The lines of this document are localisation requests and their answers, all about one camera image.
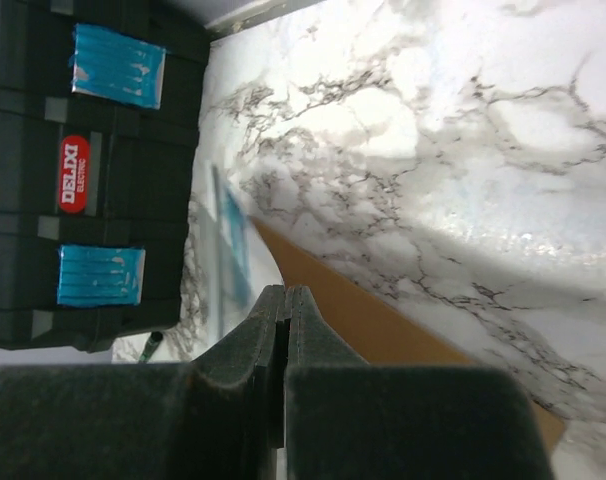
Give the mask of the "printed lantern photo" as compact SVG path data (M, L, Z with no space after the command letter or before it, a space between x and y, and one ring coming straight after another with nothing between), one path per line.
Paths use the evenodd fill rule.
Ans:
M217 166L200 166L199 263L204 275L208 344L250 313L263 289L284 283L269 248Z

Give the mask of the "brown fibreboard backing board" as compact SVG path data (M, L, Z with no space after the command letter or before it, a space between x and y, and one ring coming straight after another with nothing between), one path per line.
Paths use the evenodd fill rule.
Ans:
M367 363L480 367L266 225L257 230L283 276L286 296L292 287L307 287L324 321ZM562 422L528 401L549 458L562 435Z

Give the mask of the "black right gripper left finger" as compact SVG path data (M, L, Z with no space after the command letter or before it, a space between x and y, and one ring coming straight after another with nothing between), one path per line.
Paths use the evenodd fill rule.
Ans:
M272 479L281 286L191 362L0 367L0 479Z

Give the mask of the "green black screwdriver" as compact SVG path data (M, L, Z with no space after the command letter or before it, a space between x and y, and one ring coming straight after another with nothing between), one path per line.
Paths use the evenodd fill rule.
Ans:
M138 363L147 363L151 357L156 353L160 344L164 339L164 335L160 331L151 332L148 336L144 348L139 355Z

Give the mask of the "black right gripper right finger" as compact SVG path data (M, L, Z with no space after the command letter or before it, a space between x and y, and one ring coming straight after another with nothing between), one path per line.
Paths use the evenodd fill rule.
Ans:
M284 379L291 479L549 479L532 407L505 372L375 366L292 287Z

